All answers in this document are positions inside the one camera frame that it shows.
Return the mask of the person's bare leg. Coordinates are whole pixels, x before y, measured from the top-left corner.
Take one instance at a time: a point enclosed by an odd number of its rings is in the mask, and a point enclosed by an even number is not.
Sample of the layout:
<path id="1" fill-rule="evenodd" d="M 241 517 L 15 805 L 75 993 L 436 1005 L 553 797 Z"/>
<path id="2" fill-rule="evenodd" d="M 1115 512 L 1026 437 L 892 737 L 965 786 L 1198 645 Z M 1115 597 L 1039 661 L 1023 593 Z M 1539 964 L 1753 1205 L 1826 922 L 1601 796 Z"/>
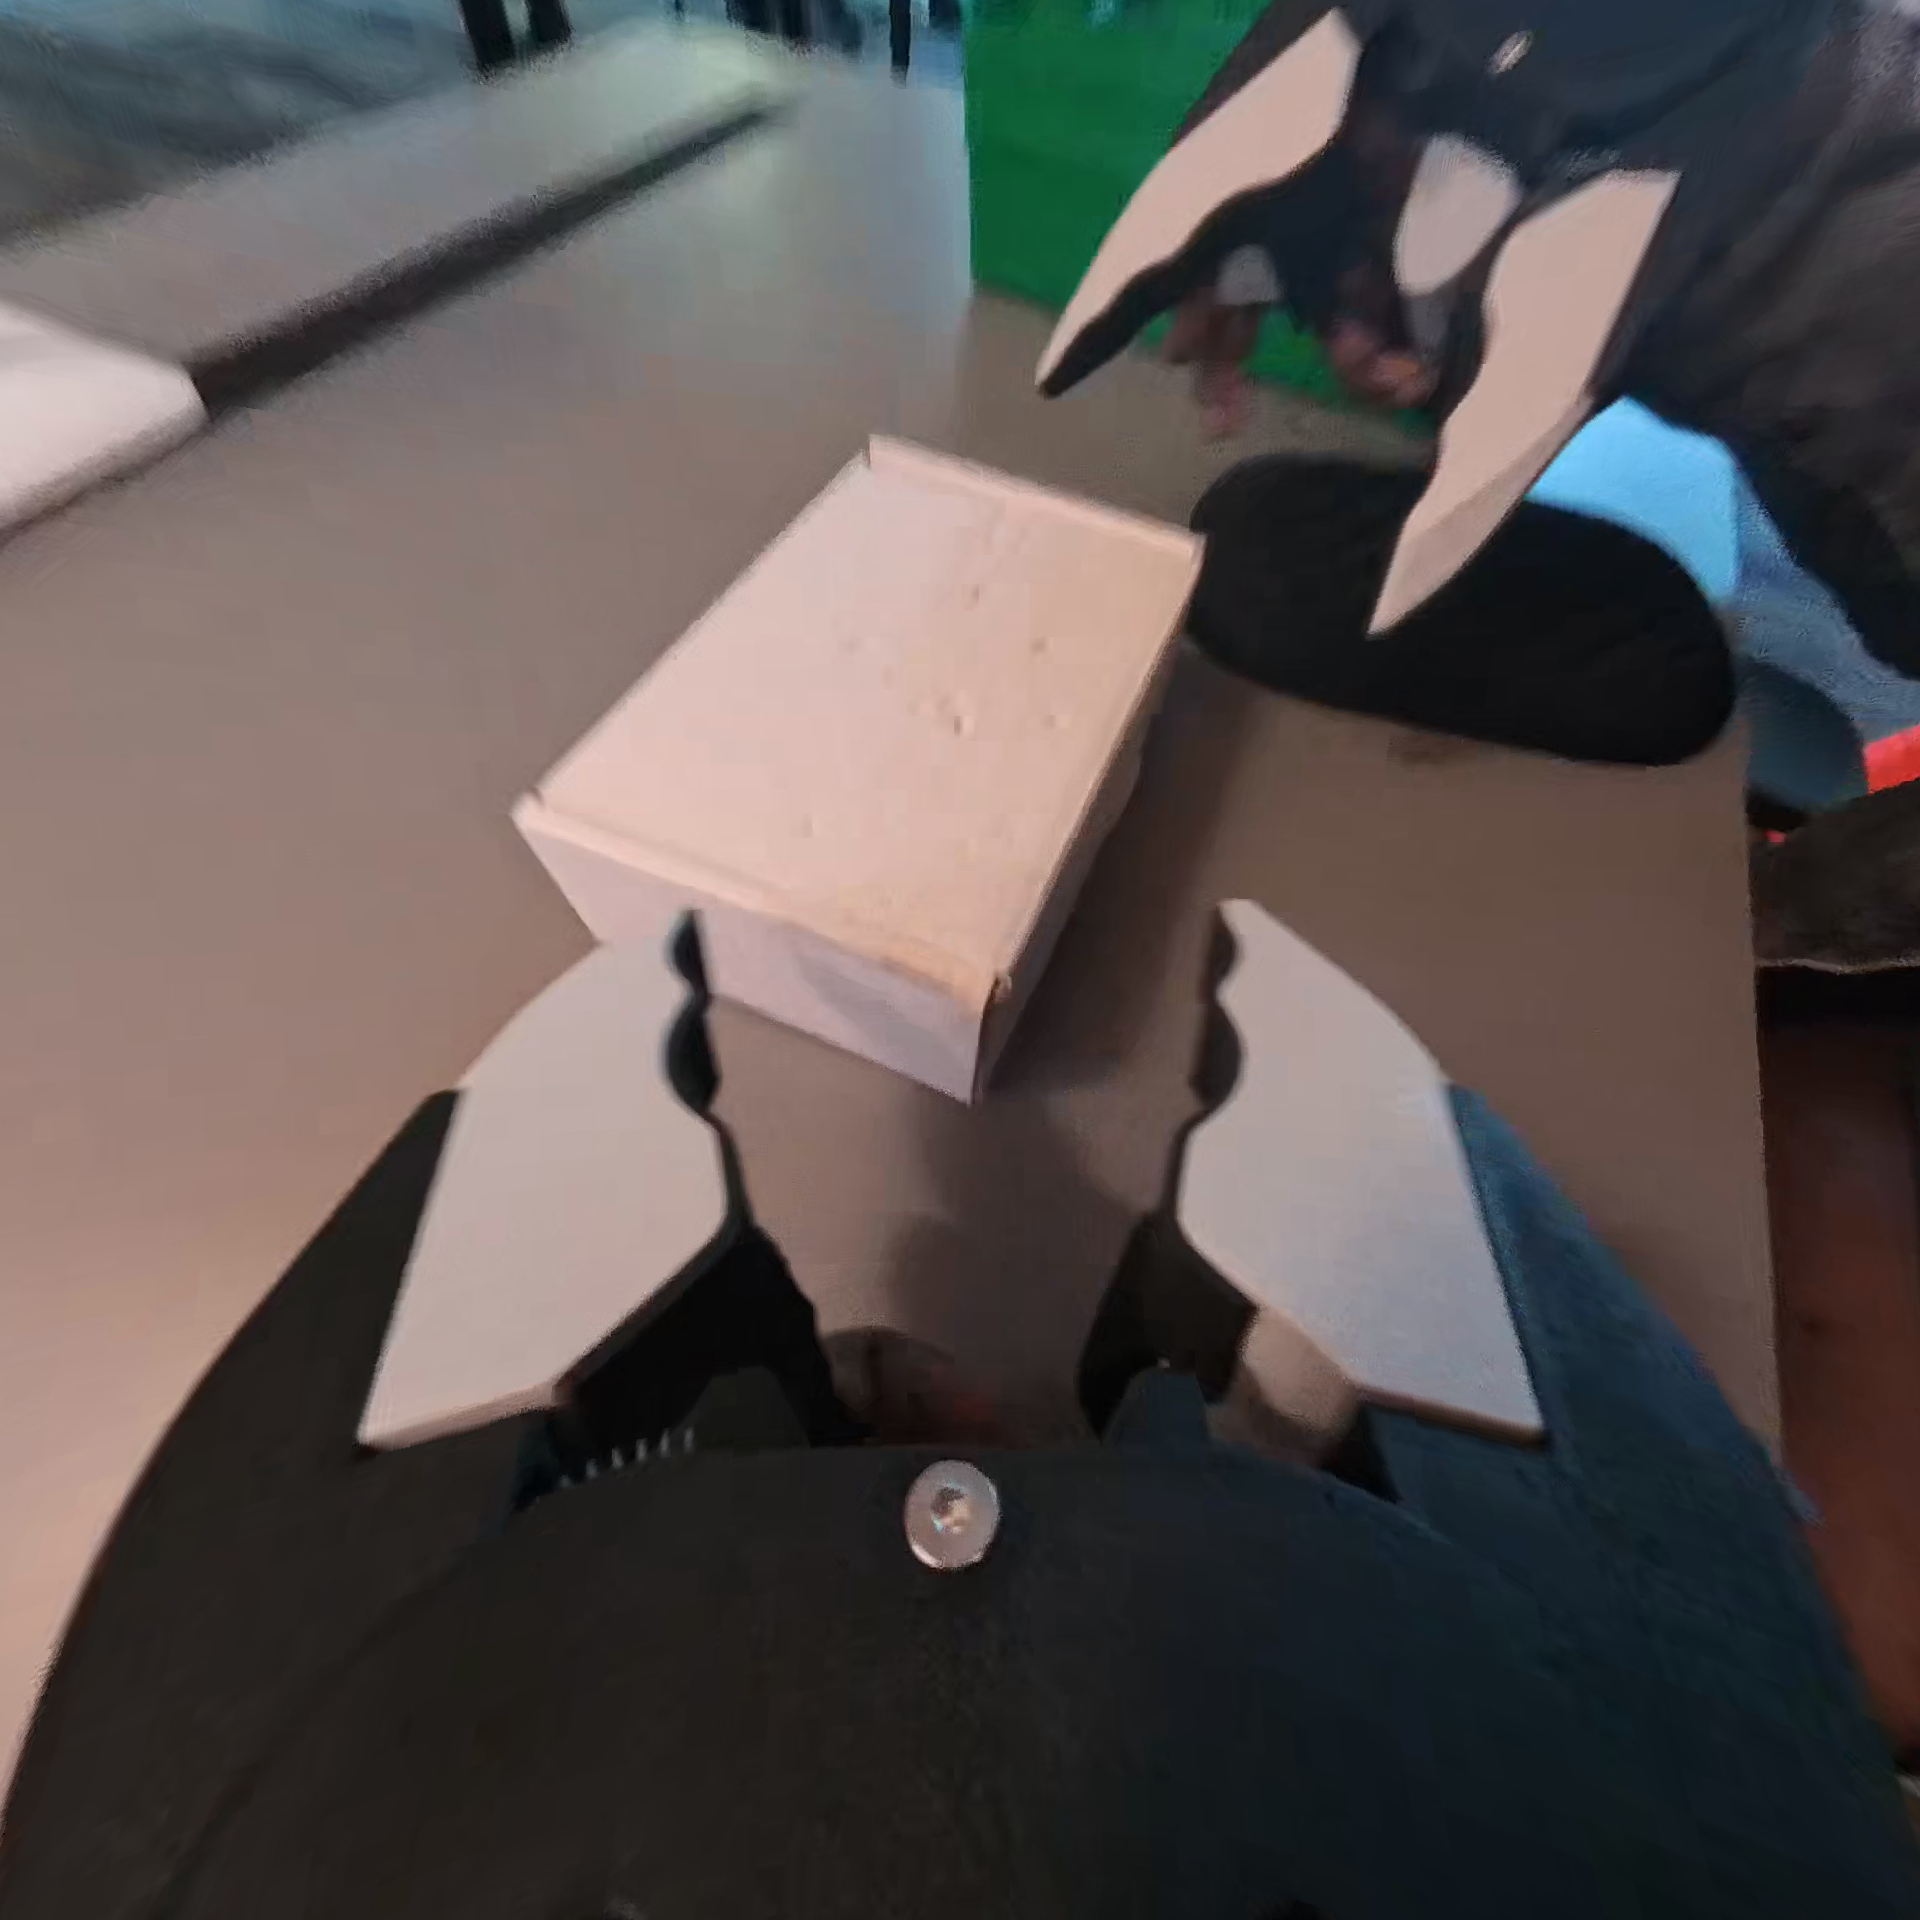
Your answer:
<path id="1" fill-rule="evenodd" d="M 1759 977 L 1782 1452 L 1897 1762 L 1917 1749 L 1916 985 Z"/>

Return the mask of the person's right hand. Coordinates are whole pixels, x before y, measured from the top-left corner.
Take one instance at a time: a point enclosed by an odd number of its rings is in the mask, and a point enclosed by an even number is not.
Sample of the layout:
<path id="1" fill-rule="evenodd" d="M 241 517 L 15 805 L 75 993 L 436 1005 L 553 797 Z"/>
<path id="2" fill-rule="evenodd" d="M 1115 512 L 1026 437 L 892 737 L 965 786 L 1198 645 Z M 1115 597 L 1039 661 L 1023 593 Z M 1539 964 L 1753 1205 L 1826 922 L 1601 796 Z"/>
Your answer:
<path id="1" fill-rule="evenodd" d="M 1183 368 L 1204 430 L 1222 442 L 1238 432 L 1255 396 L 1250 372 L 1266 314 L 1287 306 L 1317 338 L 1335 384 L 1379 412 L 1418 412 L 1434 394 L 1434 368 L 1407 336 L 1393 270 L 1349 256 L 1337 273 L 1308 262 L 1279 275 L 1268 246 L 1229 251 L 1173 314 L 1162 358 Z"/>

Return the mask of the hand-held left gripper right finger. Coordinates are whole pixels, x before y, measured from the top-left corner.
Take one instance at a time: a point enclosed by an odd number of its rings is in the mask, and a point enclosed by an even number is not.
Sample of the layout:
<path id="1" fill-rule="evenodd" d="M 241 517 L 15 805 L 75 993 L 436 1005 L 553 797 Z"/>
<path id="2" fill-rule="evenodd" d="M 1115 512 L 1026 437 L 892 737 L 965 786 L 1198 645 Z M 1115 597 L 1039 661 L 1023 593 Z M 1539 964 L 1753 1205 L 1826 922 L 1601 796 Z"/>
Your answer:
<path id="1" fill-rule="evenodd" d="M 1215 925 L 1231 1074 L 1180 1153 L 1173 1217 L 1250 1307 L 1229 1404 L 1283 1436 L 1342 1436 L 1366 1409 L 1546 1433 L 1442 1065 L 1259 904 Z"/>

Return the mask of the black quilted wrist rest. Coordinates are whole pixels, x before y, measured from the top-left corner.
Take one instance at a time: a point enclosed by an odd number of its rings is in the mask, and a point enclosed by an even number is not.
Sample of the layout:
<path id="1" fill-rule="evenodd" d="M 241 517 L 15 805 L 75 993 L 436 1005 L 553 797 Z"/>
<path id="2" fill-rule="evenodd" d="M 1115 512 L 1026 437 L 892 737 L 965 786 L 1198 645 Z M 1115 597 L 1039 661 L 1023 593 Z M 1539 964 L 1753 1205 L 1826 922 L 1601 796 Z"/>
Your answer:
<path id="1" fill-rule="evenodd" d="M 1737 710 L 1721 622 L 1657 545 L 1523 504 L 1434 600 L 1369 634 L 1423 476 L 1265 454 L 1190 510 L 1190 643 L 1291 699 L 1578 764 L 1666 769 Z"/>

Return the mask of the person's grey clothing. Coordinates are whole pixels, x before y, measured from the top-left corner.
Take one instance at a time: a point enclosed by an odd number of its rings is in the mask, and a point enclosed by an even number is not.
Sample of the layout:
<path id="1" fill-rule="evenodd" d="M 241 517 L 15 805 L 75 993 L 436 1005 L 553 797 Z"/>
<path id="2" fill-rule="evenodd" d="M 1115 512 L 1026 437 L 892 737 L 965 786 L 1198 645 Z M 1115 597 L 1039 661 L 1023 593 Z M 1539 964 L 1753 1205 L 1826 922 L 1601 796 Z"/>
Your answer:
<path id="1" fill-rule="evenodd" d="M 1917 971 L 1917 781 L 1806 818 L 1746 854 L 1757 969 Z"/>

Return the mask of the instruction sheet on stand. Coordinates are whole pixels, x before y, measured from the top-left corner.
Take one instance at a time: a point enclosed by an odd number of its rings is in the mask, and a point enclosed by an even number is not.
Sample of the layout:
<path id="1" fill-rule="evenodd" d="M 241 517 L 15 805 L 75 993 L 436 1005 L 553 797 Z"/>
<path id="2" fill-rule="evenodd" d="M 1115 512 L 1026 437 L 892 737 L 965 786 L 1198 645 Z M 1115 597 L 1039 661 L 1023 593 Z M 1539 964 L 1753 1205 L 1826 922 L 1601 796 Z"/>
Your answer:
<path id="1" fill-rule="evenodd" d="M 207 408 L 177 365 L 2 305 L 2 534 L 195 440 Z"/>

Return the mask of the white cardboard mailer box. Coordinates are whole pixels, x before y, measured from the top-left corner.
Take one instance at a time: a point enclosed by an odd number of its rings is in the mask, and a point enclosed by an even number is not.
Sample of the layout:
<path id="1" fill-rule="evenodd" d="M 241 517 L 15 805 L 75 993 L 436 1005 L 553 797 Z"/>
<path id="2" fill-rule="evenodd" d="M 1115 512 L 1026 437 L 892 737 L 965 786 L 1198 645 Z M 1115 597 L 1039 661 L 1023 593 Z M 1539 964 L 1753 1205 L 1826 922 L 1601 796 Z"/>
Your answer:
<path id="1" fill-rule="evenodd" d="M 975 1105 L 1139 780 L 1204 541 L 874 437 L 517 800 L 599 945 Z"/>

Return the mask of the person's right forearm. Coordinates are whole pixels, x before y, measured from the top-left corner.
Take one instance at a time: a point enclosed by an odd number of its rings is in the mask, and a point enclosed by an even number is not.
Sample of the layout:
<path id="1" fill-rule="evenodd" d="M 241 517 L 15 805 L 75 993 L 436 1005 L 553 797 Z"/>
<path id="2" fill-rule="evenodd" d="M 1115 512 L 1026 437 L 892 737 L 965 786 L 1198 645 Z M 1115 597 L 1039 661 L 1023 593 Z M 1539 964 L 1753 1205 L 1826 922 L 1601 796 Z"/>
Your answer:
<path id="1" fill-rule="evenodd" d="M 1835 4 L 1709 181 L 1717 230 L 1626 386 L 1729 448 L 1797 568 L 1916 681 L 1916 14 Z"/>

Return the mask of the green plastic bin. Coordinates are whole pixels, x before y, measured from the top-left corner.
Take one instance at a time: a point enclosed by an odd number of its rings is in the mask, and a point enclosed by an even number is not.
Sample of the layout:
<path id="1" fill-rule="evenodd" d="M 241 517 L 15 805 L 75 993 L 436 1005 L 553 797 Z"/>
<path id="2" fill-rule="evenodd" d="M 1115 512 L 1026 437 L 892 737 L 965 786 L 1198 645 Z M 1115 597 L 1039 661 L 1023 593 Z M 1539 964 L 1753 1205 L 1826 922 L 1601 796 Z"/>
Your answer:
<path id="1" fill-rule="evenodd" d="M 1287 42 L 1315 4 L 973 4 L 965 27 L 972 273 L 975 289 L 1060 318 L 1139 185 L 1207 90 Z M 1390 293 L 1369 222 L 1386 187 L 1361 162 L 1357 64 L 1330 145 L 1275 197 L 1236 202 L 1218 230 L 1259 261 L 1268 293 L 1250 374 L 1330 405 L 1382 408 L 1329 349 L 1361 298 Z"/>

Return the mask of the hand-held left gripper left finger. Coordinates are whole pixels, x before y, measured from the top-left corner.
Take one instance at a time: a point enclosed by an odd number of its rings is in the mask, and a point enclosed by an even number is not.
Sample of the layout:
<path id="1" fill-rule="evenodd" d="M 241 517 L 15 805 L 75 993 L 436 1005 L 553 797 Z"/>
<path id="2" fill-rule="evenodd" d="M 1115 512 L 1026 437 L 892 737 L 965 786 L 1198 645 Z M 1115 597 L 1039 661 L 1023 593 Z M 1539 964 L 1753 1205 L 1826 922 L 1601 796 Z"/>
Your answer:
<path id="1" fill-rule="evenodd" d="M 737 1226 L 700 925 L 601 945 L 454 1088 L 359 1414 L 420 1444 L 562 1409 Z"/>

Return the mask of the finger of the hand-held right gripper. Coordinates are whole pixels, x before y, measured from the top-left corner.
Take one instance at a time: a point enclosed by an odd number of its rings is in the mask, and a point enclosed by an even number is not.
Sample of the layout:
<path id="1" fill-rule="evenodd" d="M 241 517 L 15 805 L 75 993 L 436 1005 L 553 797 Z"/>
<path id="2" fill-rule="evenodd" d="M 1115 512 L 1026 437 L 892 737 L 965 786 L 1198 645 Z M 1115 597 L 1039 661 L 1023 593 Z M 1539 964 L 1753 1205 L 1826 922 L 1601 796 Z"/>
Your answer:
<path id="1" fill-rule="evenodd" d="M 1290 184 L 1342 129 L 1361 37 L 1340 12 L 1265 12 L 1190 124 L 1106 228 L 1035 365 L 1060 398 L 1265 241 Z"/>
<path id="2" fill-rule="evenodd" d="M 1529 211 L 1500 241 L 1478 300 L 1478 364 L 1442 420 L 1369 636 L 1390 634 L 1446 587 L 1586 422 L 1675 187 L 1675 173 L 1601 173 Z"/>

